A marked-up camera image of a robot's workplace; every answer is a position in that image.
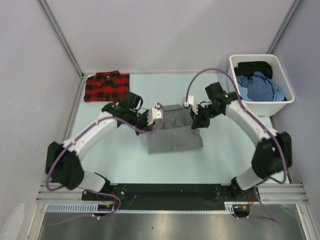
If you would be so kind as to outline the grey long sleeve shirt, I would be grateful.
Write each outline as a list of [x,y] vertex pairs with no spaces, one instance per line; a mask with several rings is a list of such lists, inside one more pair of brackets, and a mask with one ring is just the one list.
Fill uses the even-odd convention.
[[154,134],[147,135],[148,153],[162,154],[203,148],[199,129],[192,129],[190,110],[179,104],[166,105],[164,123]]

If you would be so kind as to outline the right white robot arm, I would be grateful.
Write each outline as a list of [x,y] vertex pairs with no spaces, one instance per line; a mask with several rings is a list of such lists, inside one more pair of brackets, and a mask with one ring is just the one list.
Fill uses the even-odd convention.
[[251,166],[231,180],[231,196],[242,201],[255,186],[271,179],[276,173],[288,176],[292,166],[292,138],[286,132],[266,126],[245,105],[237,92],[225,92],[220,83],[205,88],[209,103],[205,106],[197,103],[192,95],[183,100],[183,106],[190,109],[192,129],[208,128],[210,120],[225,115],[233,120],[255,146]]

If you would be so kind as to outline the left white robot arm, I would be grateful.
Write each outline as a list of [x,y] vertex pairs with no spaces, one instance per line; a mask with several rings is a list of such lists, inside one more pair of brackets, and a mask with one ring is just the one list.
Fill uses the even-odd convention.
[[158,106],[140,113],[143,99],[132,92],[125,93],[121,100],[107,103],[99,115],[80,133],[62,143],[53,141],[47,149],[45,172],[46,187],[54,191],[50,181],[60,184],[61,188],[91,190],[100,200],[110,196],[111,188],[105,177],[84,170],[82,160],[88,151],[106,134],[126,125],[136,134],[152,130],[154,120],[161,117]]

